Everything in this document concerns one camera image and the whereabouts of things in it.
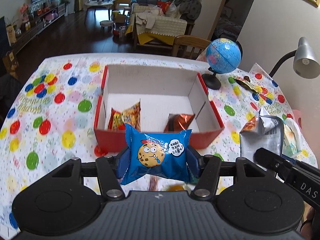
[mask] lamp neck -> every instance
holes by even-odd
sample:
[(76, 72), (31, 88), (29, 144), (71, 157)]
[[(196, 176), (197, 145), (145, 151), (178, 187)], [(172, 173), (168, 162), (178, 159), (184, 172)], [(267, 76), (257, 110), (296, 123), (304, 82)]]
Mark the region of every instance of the lamp neck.
[(289, 58), (292, 58), (296, 55), (297, 50), (291, 51), (288, 54), (284, 55), (275, 65), (275, 67), (271, 70), (269, 76), (273, 77), (274, 74), (277, 72), (277, 70), (280, 68), (280, 66)]

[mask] balloon print tablecloth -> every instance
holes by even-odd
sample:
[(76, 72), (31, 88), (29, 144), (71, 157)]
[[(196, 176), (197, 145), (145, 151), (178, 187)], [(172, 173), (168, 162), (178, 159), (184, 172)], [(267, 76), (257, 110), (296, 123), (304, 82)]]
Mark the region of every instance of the balloon print tablecloth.
[[(92, 162), (99, 155), (93, 121), (105, 65), (130, 64), (167, 66), (204, 72), (208, 64), (180, 58), (142, 54), (87, 54), (53, 57), (44, 60), (18, 95), (0, 131), (0, 222), (13, 228), (11, 213), (15, 196), (30, 184), (70, 159)], [(231, 75), (248, 76), (259, 94), (240, 87)], [(209, 90), (225, 129), (201, 154), (214, 154), (224, 161), (240, 156), (239, 131), (264, 106), (285, 121), (292, 110), (278, 85), (255, 65), (250, 73), (235, 70), (217, 75), (222, 86)], [(317, 166), (306, 141), (299, 160)], [(85, 178), (86, 186), (99, 192), (96, 179)], [(162, 179), (158, 190), (179, 182)], [(123, 187), (148, 190), (150, 176)], [(218, 193), (232, 184), (231, 178), (219, 182)]]

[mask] desk lamp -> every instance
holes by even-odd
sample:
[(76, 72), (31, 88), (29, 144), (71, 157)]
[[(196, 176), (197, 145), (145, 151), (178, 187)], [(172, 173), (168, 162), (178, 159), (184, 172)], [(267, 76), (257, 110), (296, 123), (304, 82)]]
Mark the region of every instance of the desk lamp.
[(280, 66), (289, 58), (294, 57), (293, 69), (299, 76), (307, 79), (316, 78), (320, 74), (320, 65), (310, 47), (307, 39), (301, 37), (299, 39), (298, 48), (284, 55), (270, 72), (269, 76), (273, 77)]

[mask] dark wooden floor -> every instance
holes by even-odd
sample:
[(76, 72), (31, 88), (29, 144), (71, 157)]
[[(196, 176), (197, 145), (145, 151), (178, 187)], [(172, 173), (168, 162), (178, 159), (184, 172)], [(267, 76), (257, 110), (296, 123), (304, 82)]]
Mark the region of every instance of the dark wooden floor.
[[(85, 12), (62, 17), (41, 32), (18, 54), (20, 64), (17, 74), (24, 84), (41, 62), (48, 57), (78, 53), (133, 53), (133, 41), (120, 42), (112, 32), (100, 32), (99, 22), (108, 19), (107, 10), (90, 10), (84, 25)], [(137, 47), (136, 53), (170, 55), (168, 49)]]

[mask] speech bubble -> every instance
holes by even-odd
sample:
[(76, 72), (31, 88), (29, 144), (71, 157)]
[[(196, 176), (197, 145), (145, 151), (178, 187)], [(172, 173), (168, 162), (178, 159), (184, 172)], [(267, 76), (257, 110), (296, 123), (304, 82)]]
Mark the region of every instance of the speech bubble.
[(177, 139), (171, 140), (168, 146), (169, 146), (169, 152), (176, 157), (180, 156), (184, 151), (183, 144), (179, 142), (179, 140)]

